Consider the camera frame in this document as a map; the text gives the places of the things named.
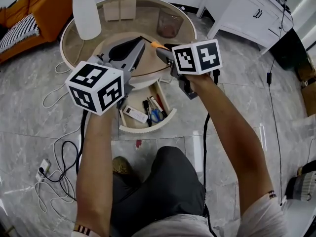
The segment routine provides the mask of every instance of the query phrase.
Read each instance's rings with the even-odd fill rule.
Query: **cabinet handle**
[[[261,12],[261,14],[260,14],[258,17],[256,17],[256,18],[260,18],[260,17],[261,17],[261,15],[262,15],[262,10],[261,10],[260,12]]]
[[[260,13],[260,9],[258,9],[256,15],[253,15],[252,17],[257,18],[258,14]]]

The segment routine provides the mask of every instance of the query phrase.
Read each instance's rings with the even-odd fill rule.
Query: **white cube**
[[[217,39],[175,46],[172,53],[179,74],[201,75],[223,66]]]
[[[102,115],[124,96],[123,71],[81,61],[66,80],[75,105]]]

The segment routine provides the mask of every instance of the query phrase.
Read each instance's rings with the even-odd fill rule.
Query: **glass table top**
[[[140,33],[151,41],[156,40],[160,44],[190,43],[195,40],[196,33],[190,19],[176,7],[161,0],[136,0],[135,19],[106,21],[103,5],[106,6],[107,3],[117,1],[123,0],[106,0],[97,4],[102,30],[96,38],[83,41],[78,35],[74,20],[66,27],[61,40],[61,52],[66,64],[72,66],[72,69],[80,61],[87,61],[91,55],[98,54],[101,49],[100,46],[104,42],[111,42],[112,39],[117,39],[117,36],[121,34],[128,36],[131,32],[132,35],[136,36],[137,33]],[[160,9],[169,10],[172,14],[183,18],[180,30],[174,38],[167,39],[157,33]],[[141,76],[147,73],[148,71],[135,70],[132,76]]]

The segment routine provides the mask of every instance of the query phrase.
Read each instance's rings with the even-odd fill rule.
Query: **gray tile floor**
[[[204,40],[212,22],[189,15],[194,22],[198,39]],[[280,196],[279,156],[276,129],[266,72],[273,58],[261,56],[257,45],[219,31],[215,37],[221,49],[223,68],[219,83],[221,89],[235,104],[258,134],[276,193]],[[80,123],[81,109],[66,96],[51,109],[41,105],[43,97],[61,85],[68,73],[57,75],[54,67],[62,61],[59,44],[45,44],[16,56],[0,65],[0,219],[13,224],[24,237],[69,236],[73,224],[61,220],[50,206],[56,195],[45,185],[41,186],[47,213],[39,208],[35,195],[35,172],[43,158],[49,158],[56,169],[53,142],[59,136],[75,130]],[[61,65],[60,70],[67,69]],[[139,175],[145,179],[150,171],[157,149],[164,145],[179,147],[196,167],[195,151],[202,141],[202,128],[206,110],[199,99],[190,101],[174,81],[162,84],[176,116],[162,129],[148,134],[132,135],[119,131],[119,119],[113,127],[113,156],[129,159]],[[65,92],[61,89],[45,103],[53,103]],[[315,135],[316,119],[307,117],[300,92],[300,84],[293,72],[284,71],[277,63],[273,67],[271,85],[282,156],[282,195],[297,167],[316,158],[315,146],[309,156],[309,145]],[[235,236],[240,221],[237,178],[210,121],[207,131],[207,204],[211,221],[220,236]],[[76,143],[78,134],[70,136]],[[136,148],[136,140],[142,145]],[[62,141],[56,144],[59,154]],[[73,161],[75,151],[66,146],[66,161]],[[73,184],[75,170],[69,173]],[[52,185],[58,192],[60,188]],[[61,200],[51,202],[68,220],[75,220],[76,204]]]

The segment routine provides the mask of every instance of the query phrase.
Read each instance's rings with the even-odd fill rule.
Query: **orange sofa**
[[[13,45],[10,49],[1,53],[0,64],[11,58],[12,56],[34,46],[45,42],[55,41],[73,12],[72,0],[18,0],[16,3],[22,3],[25,1],[26,3],[28,3],[27,11],[25,11],[26,16],[30,13],[33,14],[39,28],[39,35],[27,37],[26,39]],[[2,12],[2,14],[6,16],[5,19],[2,18],[2,21],[5,21],[7,27],[11,26],[12,22],[14,22],[12,21],[12,19],[16,21],[19,20],[21,17],[25,18],[24,15],[21,15],[21,13],[23,13],[22,9],[25,9],[25,6],[23,8],[17,8],[16,12],[14,12],[15,15],[12,15],[12,8],[14,6],[15,4],[11,5],[8,8],[4,8],[4,10],[6,10],[5,14],[4,12]]]

